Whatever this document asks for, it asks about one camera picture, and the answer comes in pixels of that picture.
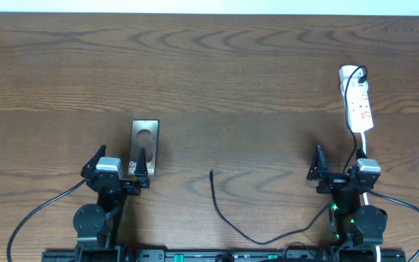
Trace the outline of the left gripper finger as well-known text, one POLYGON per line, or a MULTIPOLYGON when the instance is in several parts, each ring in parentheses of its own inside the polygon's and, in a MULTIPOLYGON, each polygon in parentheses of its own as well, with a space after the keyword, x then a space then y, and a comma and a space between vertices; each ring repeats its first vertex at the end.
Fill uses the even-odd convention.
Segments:
POLYGON ((150 179, 148 177, 148 168, 146 158, 145 148, 141 148, 139 158, 135 167, 134 174, 137 178, 137 182, 140 184, 141 188, 149 188, 150 179))
POLYGON ((106 145, 99 147, 95 155, 82 167, 81 177, 91 178, 96 171, 96 165, 101 157, 105 156, 106 145))

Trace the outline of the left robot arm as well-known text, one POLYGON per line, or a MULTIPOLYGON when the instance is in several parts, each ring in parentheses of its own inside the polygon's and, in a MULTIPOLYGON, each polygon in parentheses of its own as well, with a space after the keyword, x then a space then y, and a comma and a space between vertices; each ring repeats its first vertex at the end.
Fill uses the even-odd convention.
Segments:
POLYGON ((121 162, 105 155, 102 145, 82 167, 81 177, 97 193, 97 202, 80 207, 73 217, 77 232, 75 261, 135 261, 128 247, 116 243, 121 217, 128 196, 139 196, 150 186, 146 150, 139 153, 136 180, 121 179, 121 162))

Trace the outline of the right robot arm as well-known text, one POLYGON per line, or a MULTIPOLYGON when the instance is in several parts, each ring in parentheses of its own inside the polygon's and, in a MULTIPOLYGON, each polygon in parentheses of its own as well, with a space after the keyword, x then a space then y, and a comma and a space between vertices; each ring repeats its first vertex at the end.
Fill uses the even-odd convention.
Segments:
POLYGON ((383 244, 388 216, 385 210, 361 202, 362 194, 373 189, 380 171, 376 160, 359 151, 356 164, 346 173, 330 172, 322 148, 314 149, 306 179, 319 183, 317 193, 332 196, 330 228, 338 238, 329 248, 333 261, 380 260, 376 247, 383 244))

